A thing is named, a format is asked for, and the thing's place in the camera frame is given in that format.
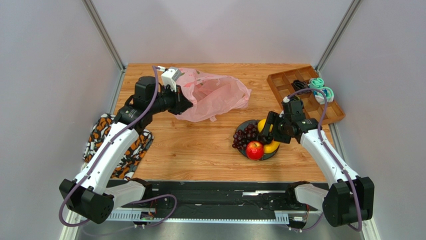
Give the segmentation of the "yellow lemon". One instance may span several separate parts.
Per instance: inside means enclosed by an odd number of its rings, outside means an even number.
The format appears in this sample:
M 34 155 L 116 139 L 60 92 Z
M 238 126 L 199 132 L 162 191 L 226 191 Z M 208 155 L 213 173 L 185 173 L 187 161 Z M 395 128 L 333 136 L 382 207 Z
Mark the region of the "yellow lemon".
M 264 129 L 265 124 L 266 124 L 266 121 L 267 121 L 267 119 L 266 119 L 266 118 L 264 118 L 264 119 L 260 120 L 260 121 L 257 123 L 257 130 L 258 130 L 258 132 L 259 132 L 259 133 L 261 133 L 261 132 L 262 132 L 262 130 Z M 273 124 L 271 124 L 271 125 L 269 126 L 269 132 L 270 132 L 270 133 L 272 132 L 273 127 L 274 127 L 274 125 L 273 125 Z

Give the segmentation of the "yellow orange mango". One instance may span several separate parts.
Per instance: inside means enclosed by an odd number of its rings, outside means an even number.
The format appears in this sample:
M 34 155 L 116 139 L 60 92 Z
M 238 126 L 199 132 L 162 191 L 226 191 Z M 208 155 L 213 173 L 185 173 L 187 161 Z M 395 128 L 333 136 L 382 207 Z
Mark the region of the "yellow orange mango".
M 270 143 L 263 145 L 263 152 L 264 154 L 271 154 L 274 151 L 276 151 L 280 146 L 280 143 L 278 141 L 272 140 Z

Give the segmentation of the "red apple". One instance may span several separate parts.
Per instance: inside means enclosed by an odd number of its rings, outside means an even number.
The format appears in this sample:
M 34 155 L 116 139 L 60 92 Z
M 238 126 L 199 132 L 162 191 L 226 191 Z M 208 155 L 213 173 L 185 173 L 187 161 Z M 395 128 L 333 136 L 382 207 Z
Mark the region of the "red apple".
M 261 160 L 264 156 L 264 146 L 259 141 L 251 141 L 246 146 L 245 154 L 250 160 Z

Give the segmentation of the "purple grape bunch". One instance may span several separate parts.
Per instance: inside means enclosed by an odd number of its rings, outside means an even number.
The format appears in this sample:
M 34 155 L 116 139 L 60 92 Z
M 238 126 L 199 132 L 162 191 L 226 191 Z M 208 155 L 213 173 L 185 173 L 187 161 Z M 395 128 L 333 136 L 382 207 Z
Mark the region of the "purple grape bunch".
M 250 142 L 258 140 L 258 136 L 258 122 L 244 122 L 234 132 L 231 146 L 239 151 L 245 151 Z

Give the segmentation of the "pink peach plastic bag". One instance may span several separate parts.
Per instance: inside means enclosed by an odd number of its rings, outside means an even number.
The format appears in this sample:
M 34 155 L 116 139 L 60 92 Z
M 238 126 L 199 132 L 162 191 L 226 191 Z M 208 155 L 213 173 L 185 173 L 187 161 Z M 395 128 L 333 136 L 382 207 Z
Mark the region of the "pink peach plastic bag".
M 252 90 L 239 79 L 193 68 L 181 67 L 179 70 L 181 76 L 176 84 L 181 87 L 183 95 L 193 106 L 177 115 L 178 120 L 194 123 L 204 120 L 214 122 L 217 115 L 248 107 Z

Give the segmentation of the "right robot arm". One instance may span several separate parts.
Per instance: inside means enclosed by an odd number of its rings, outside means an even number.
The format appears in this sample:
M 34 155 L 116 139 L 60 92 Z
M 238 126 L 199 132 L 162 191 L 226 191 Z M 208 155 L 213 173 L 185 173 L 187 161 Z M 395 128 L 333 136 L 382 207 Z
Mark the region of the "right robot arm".
M 287 187 L 292 205 L 308 205 L 322 212 L 333 227 L 357 223 L 373 217 L 375 185 L 369 177 L 360 175 L 345 163 L 330 144 L 320 122 L 307 118 L 301 100 L 285 97 L 283 112 L 270 111 L 263 129 L 259 131 L 262 143 L 272 141 L 288 144 L 295 139 L 315 160 L 328 184 L 328 189 L 299 181 Z

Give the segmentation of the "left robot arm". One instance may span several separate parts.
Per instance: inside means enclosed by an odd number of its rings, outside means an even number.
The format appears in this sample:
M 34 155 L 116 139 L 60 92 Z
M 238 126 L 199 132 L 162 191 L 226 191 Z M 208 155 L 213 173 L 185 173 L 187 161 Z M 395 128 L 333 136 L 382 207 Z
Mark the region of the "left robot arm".
M 143 76 L 135 84 L 134 94 L 119 109 L 98 151 L 89 164 L 73 180 L 64 179 L 59 191 L 63 202 L 59 220 L 67 227 L 76 227 L 63 218 L 64 208 L 96 224 L 107 220 L 116 208 L 145 203 L 149 184 L 133 178 L 124 184 L 108 187 L 113 171 L 125 152 L 152 122 L 153 115 L 168 111 L 180 115 L 193 106 L 177 84 L 176 76 Z

